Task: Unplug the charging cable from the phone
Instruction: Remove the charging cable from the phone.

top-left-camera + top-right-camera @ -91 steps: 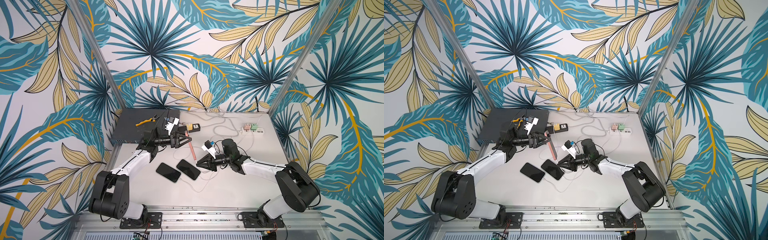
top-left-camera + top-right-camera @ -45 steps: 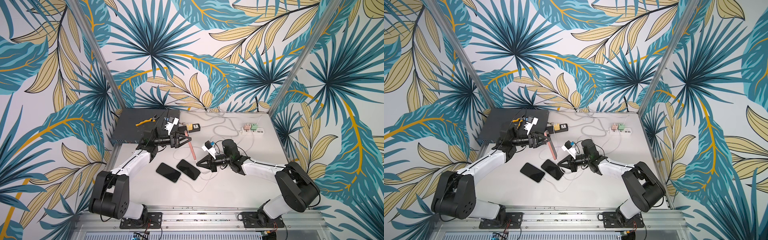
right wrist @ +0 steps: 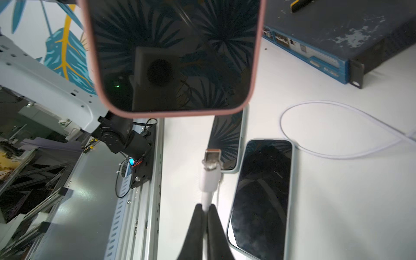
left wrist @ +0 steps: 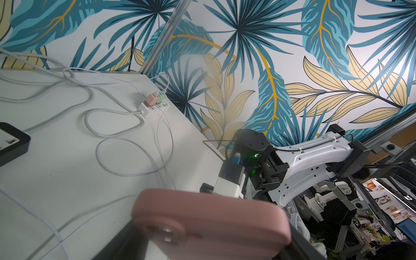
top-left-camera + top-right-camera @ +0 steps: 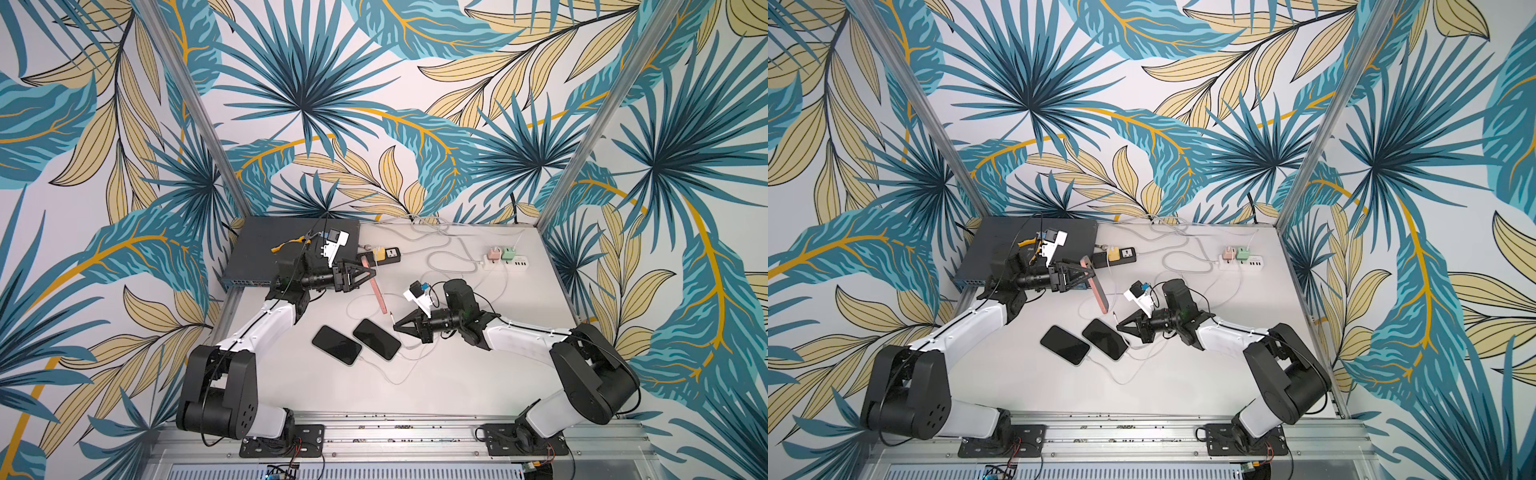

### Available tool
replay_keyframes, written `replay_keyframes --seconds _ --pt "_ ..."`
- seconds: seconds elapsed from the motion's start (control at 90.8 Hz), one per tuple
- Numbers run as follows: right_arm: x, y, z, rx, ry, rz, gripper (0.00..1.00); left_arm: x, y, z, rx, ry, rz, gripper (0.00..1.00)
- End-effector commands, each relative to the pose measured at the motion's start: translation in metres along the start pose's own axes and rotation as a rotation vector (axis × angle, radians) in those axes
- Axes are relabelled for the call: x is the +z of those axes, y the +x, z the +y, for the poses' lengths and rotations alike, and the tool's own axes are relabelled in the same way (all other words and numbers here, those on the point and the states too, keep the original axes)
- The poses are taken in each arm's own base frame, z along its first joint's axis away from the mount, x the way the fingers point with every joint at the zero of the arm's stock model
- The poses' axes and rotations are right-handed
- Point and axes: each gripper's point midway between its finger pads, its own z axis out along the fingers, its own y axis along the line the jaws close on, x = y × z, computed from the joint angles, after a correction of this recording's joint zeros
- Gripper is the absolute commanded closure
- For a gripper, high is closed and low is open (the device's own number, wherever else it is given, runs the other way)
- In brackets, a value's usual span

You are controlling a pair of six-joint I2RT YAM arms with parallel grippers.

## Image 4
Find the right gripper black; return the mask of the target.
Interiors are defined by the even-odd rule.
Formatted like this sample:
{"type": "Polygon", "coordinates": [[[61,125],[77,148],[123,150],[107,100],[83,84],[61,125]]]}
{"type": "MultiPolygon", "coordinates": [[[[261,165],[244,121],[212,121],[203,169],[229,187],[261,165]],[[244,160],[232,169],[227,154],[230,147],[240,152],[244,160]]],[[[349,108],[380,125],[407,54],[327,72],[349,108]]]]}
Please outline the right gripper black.
{"type": "Polygon", "coordinates": [[[256,191],[272,191],[283,182],[289,165],[276,152],[263,133],[240,129],[233,136],[232,155],[240,154],[244,173],[256,191]]]}

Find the white charging cable pink phone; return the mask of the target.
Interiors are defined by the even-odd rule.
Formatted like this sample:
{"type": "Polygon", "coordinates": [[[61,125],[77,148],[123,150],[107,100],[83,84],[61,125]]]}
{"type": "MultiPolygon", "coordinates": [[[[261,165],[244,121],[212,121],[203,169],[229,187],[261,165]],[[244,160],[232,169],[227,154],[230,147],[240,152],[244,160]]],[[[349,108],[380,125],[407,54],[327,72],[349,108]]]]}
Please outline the white charging cable pink phone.
{"type": "Polygon", "coordinates": [[[107,172],[119,177],[138,177],[156,173],[163,187],[175,190],[176,184],[166,168],[174,152],[173,134],[165,115],[167,108],[168,105],[157,107],[159,119],[153,134],[154,146],[158,152],[156,158],[153,158],[139,143],[116,136],[98,143],[95,155],[99,165],[107,172]],[[167,158],[164,158],[159,143],[161,118],[165,118],[171,137],[171,152],[167,158]]]}

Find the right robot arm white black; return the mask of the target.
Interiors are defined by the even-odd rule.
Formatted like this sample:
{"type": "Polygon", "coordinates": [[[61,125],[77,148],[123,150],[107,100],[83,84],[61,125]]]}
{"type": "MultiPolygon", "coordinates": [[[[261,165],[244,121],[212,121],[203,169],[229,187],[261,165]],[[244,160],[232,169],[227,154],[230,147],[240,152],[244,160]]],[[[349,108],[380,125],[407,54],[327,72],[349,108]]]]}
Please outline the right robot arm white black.
{"type": "Polygon", "coordinates": [[[240,154],[245,175],[256,191],[254,199],[270,200],[285,207],[312,186],[332,178],[347,178],[366,164],[370,149],[360,141],[347,140],[337,124],[304,143],[276,147],[264,133],[238,130],[231,155],[240,154]]]}

